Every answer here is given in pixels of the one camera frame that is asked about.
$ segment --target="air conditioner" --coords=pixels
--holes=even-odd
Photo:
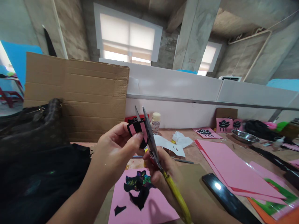
[[[239,76],[220,76],[218,79],[221,79],[221,80],[227,79],[227,80],[232,80],[232,81],[240,82],[241,78],[242,77],[239,77]]]

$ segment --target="stainless steel bowl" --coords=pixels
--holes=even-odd
[[[239,130],[232,130],[231,132],[233,133],[234,138],[239,140],[240,142],[246,144],[259,142],[259,138],[255,137],[254,135],[248,134],[247,132],[242,132]]]

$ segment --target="leather handbag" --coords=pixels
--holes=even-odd
[[[62,105],[52,99],[47,105],[25,108],[0,118],[0,163],[29,152],[69,145],[62,126]]]

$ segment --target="red chair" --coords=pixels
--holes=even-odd
[[[2,96],[4,98],[4,100],[7,102],[9,108],[13,108],[13,101],[12,101],[12,97],[11,96],[17,96],[22,102],[24,102],[23,98],[21,97],[20,94],[18,94],[16,91],[3,91],[0,87],[0,96]]]

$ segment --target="black phone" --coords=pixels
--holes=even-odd
[[[248,208],[213,173],[202,176],[202,181],[207,185],[224,209],[239,222],[243,224],[261,224]]]

